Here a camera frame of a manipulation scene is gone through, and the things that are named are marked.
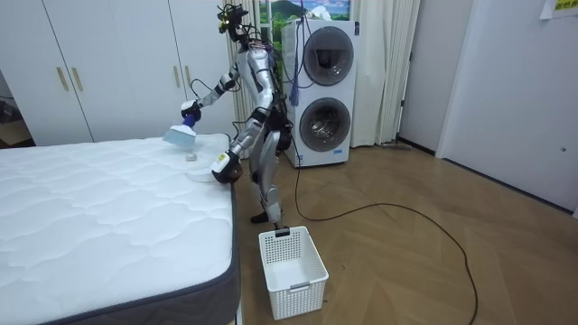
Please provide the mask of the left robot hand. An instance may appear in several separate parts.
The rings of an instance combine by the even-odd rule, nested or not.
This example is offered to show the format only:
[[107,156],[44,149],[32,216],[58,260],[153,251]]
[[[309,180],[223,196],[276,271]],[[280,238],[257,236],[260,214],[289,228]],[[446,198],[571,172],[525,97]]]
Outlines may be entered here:
[[214,179],[221,184],[233,184],[243,174],[240,158],[230,151],[221,153],[211,165]]

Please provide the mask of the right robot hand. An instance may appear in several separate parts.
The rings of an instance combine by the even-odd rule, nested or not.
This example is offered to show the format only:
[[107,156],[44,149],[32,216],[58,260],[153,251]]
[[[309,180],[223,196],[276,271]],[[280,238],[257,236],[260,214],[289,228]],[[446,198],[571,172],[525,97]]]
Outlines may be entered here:
[[184,120],[184,124],[194,125],[201,119],[201,109],[202,103],[196,100],[185,101],[181,104],[181,115]]

